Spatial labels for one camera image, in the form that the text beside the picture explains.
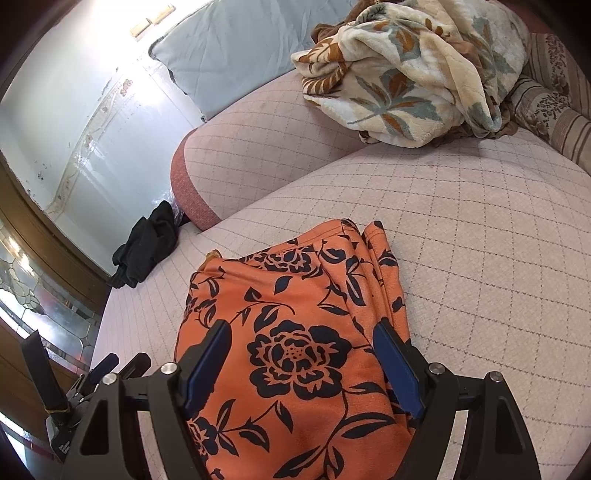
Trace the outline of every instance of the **glass panel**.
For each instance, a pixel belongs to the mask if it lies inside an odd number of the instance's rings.
[[[17,317],[22,318],[22,314],[25,313],[25,307],[18,302],[12,293],[6,290],[0,290],[0,301],[12,310]]]
[[[50,358],[60,365],[90,370],[101,316],[29,259],[1,221],[0,317],[23,338],[39,330]]]
[[[39,334],[47,341],[58,346],[76,359],[82,355],[82,342],[65,328],[51,320],[47,315],[40,315],[26,310],[22,315],[23,321],[33,330],[39,330]]]
[[[51,358],[55,363],[60,364],[61,366],[67,368],[71,372],[74,372],[77,375],[79,374],[79,368],[75,365],[72,365],[69,361],[65,360],[64,358],[60,357],[59,355],[53,353],[52,351],[48,351],[47,355]]]
[[[19,262],[13,262],[12,268],[14,269],[14,273],[16,273],[20,282],[24,283],[31,290],[35,290],[35,287],[37,286],[36,276],[34,277],[29,272],[25,271]]]
[[[26,466],[27,465],[27,456],[25,454],[25,446],[21,442],[19,442],[18,440],[15,440],[14,438],[12,438],[12,436],[7,435],[7,437],[8,437],[8,441],[12,445],[12,448],[14,448],[14,451],[17,453],[17,455],[21,459],[21,462],[23,463],[23,465]]]
[[[92,345],[86,345],[82,350],[81,361],[87,365],[90,365],[92,360],[92,354],[95,352],[95,347]]]
[[[46,289],[38,285],[35,288],[35,296],[45,310],[45,314],[54,322],[64,327],[68,332],[73,333],[78,338],[84,338],[88,335],[90,323],[79,317],[76,313],[60,303]]]
[[[8,427],[12,432],[6,432],[7,436],[10,437],[12,433],[17,434],[20,438],[24,440],[28,440],[35,445],[45,448],[46,450],[51,449],[49,443],[34,437],[29,432],[27,432],[24,428],[22,428],[18,423],[14,423],[11,419],[9,419],[4,413],[0,411],[0,423],[3,423],[6,427]]]
[[[8,263],[12,263],[14,261],[14,257],[8,250],[6,250],[6,247],[2,244],[2,242],[0,242],[0,260],[4,260]]]

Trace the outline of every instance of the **quilted mattress cover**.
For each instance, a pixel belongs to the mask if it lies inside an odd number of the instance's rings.
[[[134,290],[114,290],[93,363],[172,358],[191,273],[218,249],[237,258],[330,218],[384,224],[400,265],[411,337],[428,361],[475,377],[500,370],[544,480],[566,479],[591,441],[591,177],[519,130],[437,149],[365,147],[243,207],[177,249]],[[440,479],[453,476],[458,414]],[[165,478],[148,416],[154,478]]]

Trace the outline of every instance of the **black strap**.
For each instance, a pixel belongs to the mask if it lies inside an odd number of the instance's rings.
[[[51,370],[39,331],[36,330],[21,342],[21,350],[45,410],[50,414],[68,412],[68,400]]]

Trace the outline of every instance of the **blue gripper pad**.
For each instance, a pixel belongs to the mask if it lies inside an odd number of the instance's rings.
[[[421,400],[418,379],[381,323],[374,327],[374,351],[394,389],[400,407],[409,412],[414,419],[422,419],[425,406]]]
[[[186,401],[181,406],[186,419],[193,418],[207,403],[232,346],[232,327],[226,321],[218,322],[203,340],[204,351],[187,379]]]

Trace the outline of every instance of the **orange floral fabric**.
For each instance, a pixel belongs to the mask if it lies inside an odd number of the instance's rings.
[[[331,220],[191,277],[175,357],[218,319],[232,348],[188,422],[213,480],[387,480],[413,433],[372,347],[386,317],[409,338],[380,222]]]

